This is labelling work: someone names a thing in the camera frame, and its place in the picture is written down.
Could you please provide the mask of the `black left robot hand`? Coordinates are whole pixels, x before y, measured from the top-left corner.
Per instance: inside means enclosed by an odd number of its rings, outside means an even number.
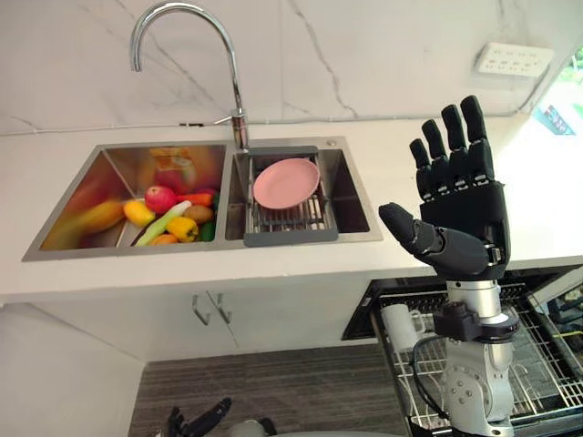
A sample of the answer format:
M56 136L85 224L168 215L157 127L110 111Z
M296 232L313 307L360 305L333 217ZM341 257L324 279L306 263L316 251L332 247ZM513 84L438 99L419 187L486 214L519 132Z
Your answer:
M187 422L181 409L174 406L165 424L161 428L161 436L205 436L215 429L227 416L232 405L232 398L226 397L220 400L208 411L194 420Z

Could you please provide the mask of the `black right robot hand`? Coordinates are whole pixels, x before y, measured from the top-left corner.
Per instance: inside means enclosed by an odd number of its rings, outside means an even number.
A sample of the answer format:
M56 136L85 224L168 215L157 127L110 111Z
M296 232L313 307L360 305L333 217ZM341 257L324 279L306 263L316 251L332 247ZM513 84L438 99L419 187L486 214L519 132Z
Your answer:
M410 151L421 199L419 217L391 202L378 208L383 224L414 258L442 279L500 279L511 242L504 186L496 179L492 148L477 97L441 112Z

